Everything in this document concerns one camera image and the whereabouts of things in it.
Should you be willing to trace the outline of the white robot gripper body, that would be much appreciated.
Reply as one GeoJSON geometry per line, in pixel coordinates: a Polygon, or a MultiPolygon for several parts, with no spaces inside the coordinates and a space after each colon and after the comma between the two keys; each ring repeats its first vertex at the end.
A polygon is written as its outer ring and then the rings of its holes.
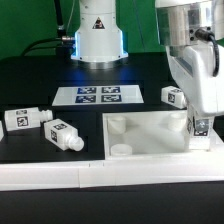
{"type": "Polygon", "coordinates": [[[213,46],[187,46],[181,57],[166,50],[171,75],[197,113],[202,117],[224,115],[224,65],[221,62],[218,75],[213,76],[213,46]]]}

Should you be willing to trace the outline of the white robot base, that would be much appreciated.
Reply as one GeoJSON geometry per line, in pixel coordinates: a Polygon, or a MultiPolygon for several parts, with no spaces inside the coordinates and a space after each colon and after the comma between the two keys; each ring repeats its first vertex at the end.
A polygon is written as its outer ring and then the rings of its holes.
{"type": "Polygon", "coordinates": [[[90,69],[109,69],[125,62],[123,32],[116,23],[116,0],[79,0],[80,27],[71,59],[90,69]]]}

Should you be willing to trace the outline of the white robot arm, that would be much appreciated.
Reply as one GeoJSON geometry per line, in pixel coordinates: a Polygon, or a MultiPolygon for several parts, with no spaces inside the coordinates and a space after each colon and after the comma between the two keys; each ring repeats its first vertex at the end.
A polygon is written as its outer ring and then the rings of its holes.
{"type": "Polygon", "coordinates": [[[156,0],[171,75],[198,115],[224,114],[224,0],[156,0]]]}

